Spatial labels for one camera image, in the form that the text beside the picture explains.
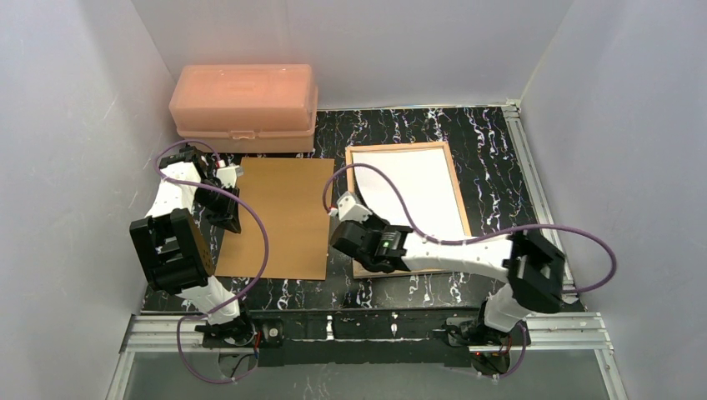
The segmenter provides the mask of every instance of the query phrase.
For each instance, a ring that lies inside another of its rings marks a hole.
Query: white wall
[[[321,108],[519,98],[572,0],[133,0],[174,77],[309,63]]]
[[[707,398],[707,3],[577,1],[527,91],[526,131],[560,223],[609,242],[604,315],[634,399]],[[564,237],[577,282],[607,258]]]
[[[128,224],[174,140],[174,80],[129,0],[2,9],[0,398],[104,398],[145,288]]]

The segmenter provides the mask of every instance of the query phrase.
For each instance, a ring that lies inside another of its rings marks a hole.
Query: black marble table
[[[353,145],[447,141],[474,236],[525,223],[535,223],[533,205],[525,187],[500,107],[453,107],[319,112],[314,150],[300,154],[258,157],[333,158],[344,165],[344,149]],[[228,155],[238,161],[242,155]],[[333,189],[337,198],[346,191],[345,177]],[[214,261],[223,232],[195,219],[211,243]],[[249,278],[219,280],[232,292]],[[258,310],[328,310],[338,308],[478,308],[502,285],[487,277],[465,273],[435,273],[411,277],[355,279],[351,259],[329,249],[324,281],[263,279],[245,298]],[[188,302],[148,288],[143,311],[195,311]]]

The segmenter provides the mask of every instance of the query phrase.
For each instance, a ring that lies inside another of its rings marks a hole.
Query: wooden frame
[[[457,208],[459,209],[459,218],[462,222],[462,227],[464,227],[464,234],[471,236],[471,228],[469,227],[469,220],[466,217],[466,208],[464,208],[464,200],[462,199],[462,193],[459,189],[459,180],[457,179],[457,173],[454,169],[454,159],[452,158],[452,152],[449,151],[449,144],[447,142],[420,142],[420,143],[400,143],[400,144],[379,144],[373,146],[352,146],[346,147],[346,165],[354,162],[354,153],[392,153],[392,152],[418,152],[422,150],[429,150],[430,148],[441,148],[444,150],[444,157],[447,158],[447,170],[449,171],[449,177],[452,180],[452,189],[454,190],[454,196],[457,200]],[[356,182],[354,181],[354,170],[349,169],[346,172],[346,189],[354,193],[356,188]],[[416,273],[439,273],[443,272],[440,269],[426,269],[417,272],[408,271],[395,271],[392,273],[383,272],[370,272],[365,268],[361,267],[358,262],[353,262],[353,277],[354,278],[380,278],[380,277],[392,277],[392,276],[405,276],[413,275]]]

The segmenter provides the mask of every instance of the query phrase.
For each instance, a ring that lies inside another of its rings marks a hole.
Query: orange storage box
[[[309,65],[191,65],[169,111],[179,136],[220,153],[308,153],[317,86]]]

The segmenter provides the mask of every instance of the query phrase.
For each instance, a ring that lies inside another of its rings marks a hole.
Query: box handle
[[[255,139],[258,137],[256,131],[228,131],[228,137],[233,140]]]

